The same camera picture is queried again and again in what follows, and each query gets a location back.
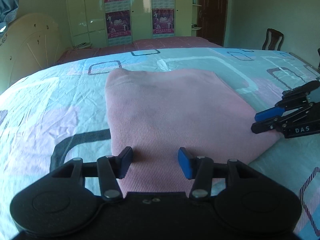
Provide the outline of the stack of papers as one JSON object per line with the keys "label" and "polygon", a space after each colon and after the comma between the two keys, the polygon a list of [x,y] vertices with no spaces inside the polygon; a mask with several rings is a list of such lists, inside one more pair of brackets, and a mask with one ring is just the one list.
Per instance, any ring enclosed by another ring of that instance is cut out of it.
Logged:
{"label": "stack of papers", "polygon": [[90,42],[82,42],[80,44],[77,44],[77,45],[73,46],[73,49],[75,49],[75,50],[91,49],[91,48],[93,48],[93,47],[92,47],[92,44]]}

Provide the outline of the pink sweatshirt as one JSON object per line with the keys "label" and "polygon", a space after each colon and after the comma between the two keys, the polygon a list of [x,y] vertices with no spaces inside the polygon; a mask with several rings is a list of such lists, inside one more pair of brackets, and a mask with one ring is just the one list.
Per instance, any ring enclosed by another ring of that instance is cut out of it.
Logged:
{"label": "pink sweatshirt", "polygon": [[106,80],[111,152],[129,146],[133,162],[120,180],[123,193],[189,192],[192,182],[178,163],[178,150],[217,163],[250,163],[281,137],[251,131],[255,110],[214,72],[118,68]]}

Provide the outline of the dark wooden door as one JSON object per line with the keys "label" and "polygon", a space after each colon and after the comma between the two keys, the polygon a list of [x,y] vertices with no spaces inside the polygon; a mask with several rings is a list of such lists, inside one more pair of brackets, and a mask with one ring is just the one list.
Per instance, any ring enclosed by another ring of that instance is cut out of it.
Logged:
{"label": "dark wooden door", "polygon": [[228,0],[198,0],[197,36],[223,45],[226,31]]}

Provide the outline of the dark wooden chair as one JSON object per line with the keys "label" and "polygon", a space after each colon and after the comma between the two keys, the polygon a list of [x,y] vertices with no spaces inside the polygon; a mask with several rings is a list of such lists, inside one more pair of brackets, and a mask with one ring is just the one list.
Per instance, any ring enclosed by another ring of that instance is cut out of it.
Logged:
{"label": "dark wooden chair", "polygon": [[281,50],[284,42],[284,34],[276,29],[267,28],[266,38],[262,50]]}

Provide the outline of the lower left poster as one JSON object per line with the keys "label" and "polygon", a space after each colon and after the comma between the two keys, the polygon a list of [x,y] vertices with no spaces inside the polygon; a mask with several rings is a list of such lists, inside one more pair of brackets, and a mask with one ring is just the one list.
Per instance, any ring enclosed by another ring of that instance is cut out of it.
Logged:
{"label": "lower left poster", "polygon": [[130,11],[114,11],[106,13],[108,39],[131,36]]}

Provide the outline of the maroon striped bedspread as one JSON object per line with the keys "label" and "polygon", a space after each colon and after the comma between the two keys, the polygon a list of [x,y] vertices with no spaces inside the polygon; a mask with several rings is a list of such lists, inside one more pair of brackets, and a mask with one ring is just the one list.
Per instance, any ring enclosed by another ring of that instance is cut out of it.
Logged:
{"label": "maroon striped bedspread", "polygon": [[97,56],[126,53],[138,50],[167,49],[167,48],[222,48],[222,46],[209,42],[207,39],[193,36],[166,37],[142,39],[130,44],[103,48],[82,48],[65,51],[57,60],[56,65],[78,61]]}

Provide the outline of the light blue patterned bedsheet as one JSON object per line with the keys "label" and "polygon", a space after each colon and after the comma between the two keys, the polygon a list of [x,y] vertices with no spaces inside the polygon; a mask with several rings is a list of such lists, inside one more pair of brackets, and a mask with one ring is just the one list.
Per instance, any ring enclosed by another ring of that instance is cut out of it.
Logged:
{"label": "light blue patterned bedsheet", "polygon": [[241,48],[145,49],[72,60],[24,77],[1,94],[1,239],[18,233],[9,206],[15,194],[49,172],[55,146],[66,159],[111,154],[104,88],[116,68],[214,72],[256,111],[319,72],[284,51]]}

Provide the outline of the corner shelf unit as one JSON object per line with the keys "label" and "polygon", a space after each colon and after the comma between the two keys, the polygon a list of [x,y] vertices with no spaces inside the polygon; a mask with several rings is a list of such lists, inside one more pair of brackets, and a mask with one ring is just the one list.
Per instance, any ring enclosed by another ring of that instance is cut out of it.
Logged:
{"label": "corner shelf unit", "polygon": [[199,10],[201,9],[202,5],[200,5],[199,0],[192,0],[192,20],[191,20],[191,35],[197,36],[197,32],[201,30],[201,27],[198,24],[199,18]]}

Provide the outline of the cream curved headboard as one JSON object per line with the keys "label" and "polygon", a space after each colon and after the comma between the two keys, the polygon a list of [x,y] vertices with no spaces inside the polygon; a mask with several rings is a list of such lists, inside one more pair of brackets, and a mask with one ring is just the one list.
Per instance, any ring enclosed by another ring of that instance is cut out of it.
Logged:
{"label": "cream curved headboard", "polygon": [[32,13],[16,19],[1,38],[1,92],[21,78],[53,66],[65,50],[52,17]]}

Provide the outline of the cream wardrobe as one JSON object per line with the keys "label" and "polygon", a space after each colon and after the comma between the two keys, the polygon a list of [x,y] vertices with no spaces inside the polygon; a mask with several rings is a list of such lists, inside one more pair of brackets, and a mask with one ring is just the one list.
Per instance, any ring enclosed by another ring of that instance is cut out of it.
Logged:
{"label": "cream wardrobe", "polygon": [[[191,36],[192,0],[66,0],[73,46],[90,42],[103,48],[129,44],[136,40]],[[153,35],[152,10],[174,9],[174,34]],[[106,13],[130,11],[131,36],[108,39]]]}

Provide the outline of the green curtain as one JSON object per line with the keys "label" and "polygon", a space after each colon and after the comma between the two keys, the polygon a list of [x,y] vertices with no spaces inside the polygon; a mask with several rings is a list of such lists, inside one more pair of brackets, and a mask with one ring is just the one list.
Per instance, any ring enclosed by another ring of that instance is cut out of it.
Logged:
{"label": "green curtain", "polygon": [[9,23],[16,19],[19,0],[0,0],[1,3],[1,35],[7,31]]}

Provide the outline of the lower right poster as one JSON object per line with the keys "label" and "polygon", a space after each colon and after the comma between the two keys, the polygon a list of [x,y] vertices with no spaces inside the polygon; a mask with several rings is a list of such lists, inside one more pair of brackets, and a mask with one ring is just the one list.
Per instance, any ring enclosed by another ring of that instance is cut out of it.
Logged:
{"label": "lower right poster", "polygon": [[174,34],[174,9],[152,10],[153,35]]}

